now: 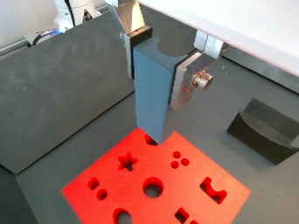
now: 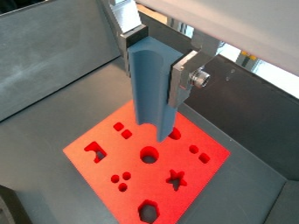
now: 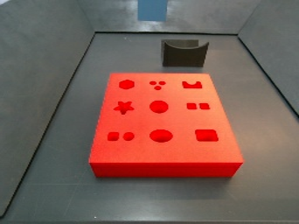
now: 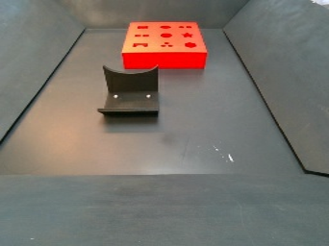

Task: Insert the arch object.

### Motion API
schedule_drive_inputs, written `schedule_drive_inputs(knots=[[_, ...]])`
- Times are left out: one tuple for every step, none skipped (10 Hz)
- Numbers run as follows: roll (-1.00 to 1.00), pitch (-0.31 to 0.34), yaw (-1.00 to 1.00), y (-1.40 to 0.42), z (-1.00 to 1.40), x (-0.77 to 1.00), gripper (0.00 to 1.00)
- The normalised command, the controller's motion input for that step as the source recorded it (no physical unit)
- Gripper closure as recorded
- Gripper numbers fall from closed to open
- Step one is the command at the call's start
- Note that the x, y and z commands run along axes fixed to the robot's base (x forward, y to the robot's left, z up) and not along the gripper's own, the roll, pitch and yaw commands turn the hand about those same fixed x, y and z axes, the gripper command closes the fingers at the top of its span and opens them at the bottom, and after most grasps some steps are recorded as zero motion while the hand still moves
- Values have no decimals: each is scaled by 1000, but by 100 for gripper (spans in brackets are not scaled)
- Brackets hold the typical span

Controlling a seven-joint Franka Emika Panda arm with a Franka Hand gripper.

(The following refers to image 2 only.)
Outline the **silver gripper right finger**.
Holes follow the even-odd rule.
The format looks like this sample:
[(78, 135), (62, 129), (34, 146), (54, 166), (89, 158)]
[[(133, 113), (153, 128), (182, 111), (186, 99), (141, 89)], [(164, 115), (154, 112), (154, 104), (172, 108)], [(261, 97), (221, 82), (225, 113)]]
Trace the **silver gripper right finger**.
[(192, 87), (206, 85), (210, 75), (202, 68), (220, 53), (222, 42), (202, 31), (193, 30), (190, 46), (192, 50), (172, 64), (168, 105), (174, 109), (189, 97)]

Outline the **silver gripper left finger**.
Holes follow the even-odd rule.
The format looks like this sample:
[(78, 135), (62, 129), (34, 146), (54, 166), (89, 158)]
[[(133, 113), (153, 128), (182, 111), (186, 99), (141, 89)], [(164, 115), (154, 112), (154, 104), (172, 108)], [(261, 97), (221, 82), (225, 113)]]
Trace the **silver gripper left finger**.
[(134, 0), (101, 0), (101, 4), (123, 58), (125, 74), (130, 76), (126, 48), (148, 36), (148, 28), (141, 23)]

